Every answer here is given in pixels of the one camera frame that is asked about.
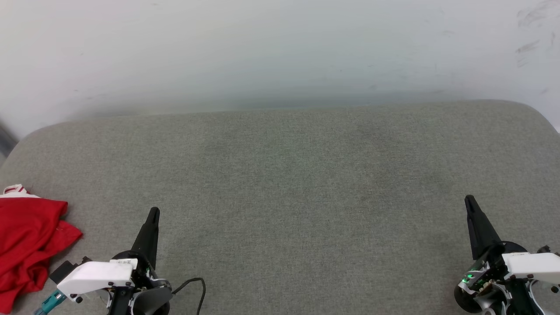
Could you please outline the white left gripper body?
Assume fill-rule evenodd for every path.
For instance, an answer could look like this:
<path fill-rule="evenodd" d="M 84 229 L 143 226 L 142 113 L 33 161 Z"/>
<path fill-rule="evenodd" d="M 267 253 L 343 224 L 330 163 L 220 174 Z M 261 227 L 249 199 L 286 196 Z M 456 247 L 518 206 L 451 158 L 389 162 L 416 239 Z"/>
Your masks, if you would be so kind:
<path fill-rule="evenodd" d="M 106 295 L 109 315 L 168 315 L 172 299 L 169 281 L 134 251 L 108 262 L 88 257 L 80 264 L 65 261 L 57 269 L 57 290 L 76 303 L 88 293 Z"/>

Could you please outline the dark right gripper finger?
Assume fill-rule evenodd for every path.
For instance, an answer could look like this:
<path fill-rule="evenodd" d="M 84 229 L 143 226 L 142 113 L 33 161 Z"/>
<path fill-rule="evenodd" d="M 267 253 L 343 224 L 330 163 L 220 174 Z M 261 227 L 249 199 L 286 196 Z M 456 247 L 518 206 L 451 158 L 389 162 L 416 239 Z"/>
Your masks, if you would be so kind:
<path fill-rule="evenodd" d="M 503 242 L 473 195 L 465 196 L 465 207 L 472 259 L 476 261 L 490 247 Z"/>

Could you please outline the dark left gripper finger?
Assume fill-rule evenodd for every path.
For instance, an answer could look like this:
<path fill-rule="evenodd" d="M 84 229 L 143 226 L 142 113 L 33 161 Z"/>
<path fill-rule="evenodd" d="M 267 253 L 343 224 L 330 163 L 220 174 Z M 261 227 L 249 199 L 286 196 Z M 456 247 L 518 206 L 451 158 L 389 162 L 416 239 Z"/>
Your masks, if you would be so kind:
<path fill-rule="evenodd" d="M 159 219 L 160 209 L 152 207 L 131 248 L 131 251 L 142 255 L 153 269 L 157 263 Z"/>

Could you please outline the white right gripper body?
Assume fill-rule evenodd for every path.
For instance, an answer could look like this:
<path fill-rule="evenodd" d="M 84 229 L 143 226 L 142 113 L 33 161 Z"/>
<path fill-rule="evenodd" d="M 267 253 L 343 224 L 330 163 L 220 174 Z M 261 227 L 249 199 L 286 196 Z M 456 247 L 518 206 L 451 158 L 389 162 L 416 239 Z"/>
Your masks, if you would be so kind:
<path fill-rule="evenodd" d="M 485 315 L 552 315 L 537 301 L 536 284 L 559 292 L 559 255 L 551 252 L 501 253 L 488 263 L 491 277 L 483 299 Z"/>

